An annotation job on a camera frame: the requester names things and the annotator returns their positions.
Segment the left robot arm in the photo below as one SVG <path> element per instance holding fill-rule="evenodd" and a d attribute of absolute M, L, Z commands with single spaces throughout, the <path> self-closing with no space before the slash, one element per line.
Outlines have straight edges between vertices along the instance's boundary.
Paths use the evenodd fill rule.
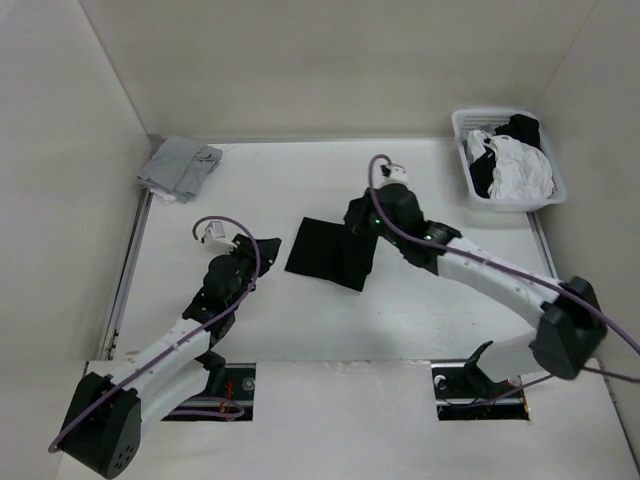
<path fill-rule="evenodd" d="M 209 263 L 202 287 L 168 332 L 135 360 L 80 380 L 51 450 L 114 479 L 153 425 L 193 396 L 210 399 L 221 393 L 225 361 L 213 348 L 277 259 L 281 241 L 237 235 L 233 244 Z"/>

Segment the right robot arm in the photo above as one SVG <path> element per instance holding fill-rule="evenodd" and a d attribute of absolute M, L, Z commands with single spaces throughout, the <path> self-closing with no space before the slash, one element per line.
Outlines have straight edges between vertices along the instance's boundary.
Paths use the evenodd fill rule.
<path fill-rule="evenodd" d="M 487 341 L 469 358 L 463 380 L 475 395 L 521 374 L 545 371 L 573 380 L 607 334 L 589 282 L 517 272 L 459 230 L 425 219 L 415 194 L 401 183 L 366 190 L 350 201 L 344 222 L 353 234 L 387 240 L 411 265 L 464 284 L 529 324 L 527 333 Z"/>

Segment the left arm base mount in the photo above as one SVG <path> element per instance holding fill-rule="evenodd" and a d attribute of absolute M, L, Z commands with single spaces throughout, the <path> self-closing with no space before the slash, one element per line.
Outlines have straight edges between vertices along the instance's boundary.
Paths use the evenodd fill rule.
<path fill-rule="evenodd" d="M 202 392 L 184 401 L 164 421 L 251 421 L 256 373 L 255 363 L 227 364 L 223 373 L 211 377 Z"/>

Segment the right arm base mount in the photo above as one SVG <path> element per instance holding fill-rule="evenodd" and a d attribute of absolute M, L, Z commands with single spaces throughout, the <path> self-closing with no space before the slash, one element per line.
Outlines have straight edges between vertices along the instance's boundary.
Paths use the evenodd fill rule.
<path fill-rule="evenodd" d="M 431 364 L 439 420 L 529 420 L 524 393 L 513 393 L 520 379 L 494 381 L 477 366 L 491 344 L 485 342 L 467 359 Z"/>

